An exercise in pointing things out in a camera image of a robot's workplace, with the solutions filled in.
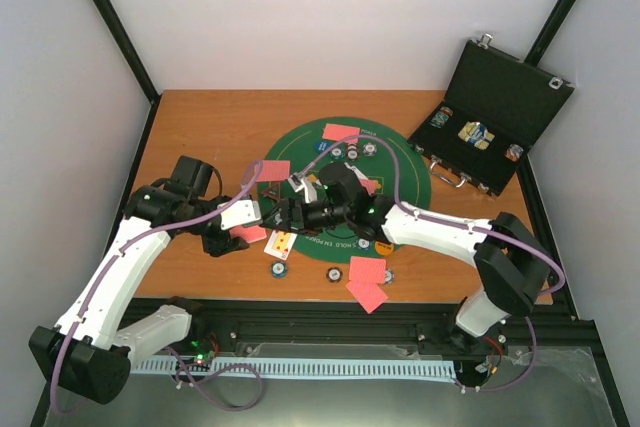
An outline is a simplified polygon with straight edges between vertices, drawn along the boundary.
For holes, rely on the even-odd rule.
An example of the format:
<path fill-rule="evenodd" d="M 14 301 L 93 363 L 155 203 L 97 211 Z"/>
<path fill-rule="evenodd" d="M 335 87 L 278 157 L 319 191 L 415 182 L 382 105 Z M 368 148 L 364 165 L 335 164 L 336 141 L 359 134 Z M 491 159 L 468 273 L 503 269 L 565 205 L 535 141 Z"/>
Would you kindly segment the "red-backed playing card deck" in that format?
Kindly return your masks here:
<path fill-rule="evenodd" d="M 259 226 L 235 226 L 230 229 L 232 238 L 239 238 L 251 244 L 267 237 L 266 230 Z"/>

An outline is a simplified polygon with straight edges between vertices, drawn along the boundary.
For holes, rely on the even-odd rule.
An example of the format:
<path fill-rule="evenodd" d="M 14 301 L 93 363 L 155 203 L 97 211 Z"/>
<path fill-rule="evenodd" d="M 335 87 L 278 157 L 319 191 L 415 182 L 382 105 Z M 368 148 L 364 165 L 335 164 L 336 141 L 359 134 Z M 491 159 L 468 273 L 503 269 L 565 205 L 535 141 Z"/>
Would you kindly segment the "black red poker chip stack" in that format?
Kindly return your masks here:
<path fill-rule="evenodd" d="M 329 283 L 339 283 L 343 279 L 343 272 L 338 267 L 331 267 L 326 272 L 326 279 Z"/>

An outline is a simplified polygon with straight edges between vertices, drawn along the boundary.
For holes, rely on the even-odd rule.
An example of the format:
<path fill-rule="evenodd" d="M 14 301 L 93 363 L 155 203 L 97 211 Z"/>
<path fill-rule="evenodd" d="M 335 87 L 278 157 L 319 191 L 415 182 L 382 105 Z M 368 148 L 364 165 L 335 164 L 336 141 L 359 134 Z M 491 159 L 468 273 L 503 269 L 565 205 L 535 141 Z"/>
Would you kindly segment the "black red chip top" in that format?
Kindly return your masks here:
<path fill-rule="evenodd" d="M 355 144 L 349 144 L 346 149 L 346 157 L 351 161 L 355 161 L 359 156 L 358 147 Z"/>

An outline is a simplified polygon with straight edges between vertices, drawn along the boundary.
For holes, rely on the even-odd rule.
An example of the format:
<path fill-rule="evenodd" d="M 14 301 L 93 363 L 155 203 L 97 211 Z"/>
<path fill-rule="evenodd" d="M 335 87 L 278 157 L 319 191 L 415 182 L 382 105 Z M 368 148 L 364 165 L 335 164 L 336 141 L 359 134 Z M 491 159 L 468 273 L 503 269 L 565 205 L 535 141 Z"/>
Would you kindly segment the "light blue chip top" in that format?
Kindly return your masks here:
<path fill-rule="evenodd" d="M 367 142 L 362 146 L 362 154 L 366 157 L 374 156 L 377 153 L 377 146 L 374 143 Z"/>

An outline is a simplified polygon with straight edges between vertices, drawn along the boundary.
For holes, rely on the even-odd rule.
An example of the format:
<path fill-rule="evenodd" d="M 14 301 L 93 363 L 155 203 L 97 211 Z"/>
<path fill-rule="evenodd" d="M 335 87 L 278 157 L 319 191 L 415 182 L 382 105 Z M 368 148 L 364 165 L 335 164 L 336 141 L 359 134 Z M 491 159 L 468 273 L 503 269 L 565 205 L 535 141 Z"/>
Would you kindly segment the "red-backed card bottom edge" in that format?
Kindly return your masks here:
<path fill-rule="evenodd" d="M 367 314 L 372 314 L 388 300 L 379 284 L 349 281 L 346 288 Z"/>

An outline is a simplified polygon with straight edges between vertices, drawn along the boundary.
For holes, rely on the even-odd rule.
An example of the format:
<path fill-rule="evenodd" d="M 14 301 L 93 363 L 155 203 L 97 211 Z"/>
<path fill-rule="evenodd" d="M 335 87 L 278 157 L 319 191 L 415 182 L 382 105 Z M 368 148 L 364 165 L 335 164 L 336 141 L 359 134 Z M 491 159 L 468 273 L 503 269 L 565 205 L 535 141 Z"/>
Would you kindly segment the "light blue poker chip stack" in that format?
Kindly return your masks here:
<path fill-rule="evenodd" d="M 392 270 L 387 269 L 386 272 L 385 272 L 384 284 L 387 285 L 387 284 L 392 283 L 393 281 L 394 281 L 394 273 L 393 273 Z"/>

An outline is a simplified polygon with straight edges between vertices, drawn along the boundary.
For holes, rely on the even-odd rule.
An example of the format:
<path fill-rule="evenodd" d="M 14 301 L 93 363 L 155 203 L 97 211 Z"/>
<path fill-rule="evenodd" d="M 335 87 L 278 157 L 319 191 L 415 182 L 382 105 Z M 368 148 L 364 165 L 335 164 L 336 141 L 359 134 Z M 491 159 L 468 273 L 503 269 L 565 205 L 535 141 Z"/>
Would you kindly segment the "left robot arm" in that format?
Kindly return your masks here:
<path fill-rule="evenodd" d="M 122 391 L 131 368 L 147 357 L 175 342 L 190 350 L 206 342 L 208 325 L 193 315 L 188 301 L 174 300 L 128 331 L 118 327 L 146 273 L 176 236 L 199 237 L 204 252 L 214 258 L 247 248 L 246 241 L 231 236 L 223 216 L 259 219 L 254 211 L 242 212 L 241 204 L 262 169 L 262 162 L 252 163 L 235 196 L 207 200 L 217 169 L 182 156 L 170 177 L 131 195 L 116 236 L 87 286 L 53 327 L 38 327 L 29 339 L 56 413 L 64 412 L 59 389 L 107 404 Z"/>

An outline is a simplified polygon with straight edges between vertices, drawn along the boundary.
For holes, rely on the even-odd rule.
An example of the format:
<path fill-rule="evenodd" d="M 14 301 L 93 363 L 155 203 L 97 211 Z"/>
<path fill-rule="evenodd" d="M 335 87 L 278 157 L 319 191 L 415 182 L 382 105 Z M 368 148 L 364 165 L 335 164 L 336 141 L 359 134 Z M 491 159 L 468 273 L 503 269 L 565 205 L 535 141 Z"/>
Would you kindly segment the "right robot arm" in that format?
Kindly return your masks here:
<path fill-rule="evenodd" d="M 344 225 L 368 241 L 419 247 L 475 268 L 481 287 L 461 302 L 450 329 L 451 341 L 459 347 L 511 317 L 529 316 L 554 268 L 540 243 L 512 214 L 464 219 L 418 208 L 396 194 L 370 194 L 356 173 L 338 162 L 321 169 L 321 192 L 299 174 L 292 180 L 295 196 L 267 208 L 262 226 L 316 236 Z"/>

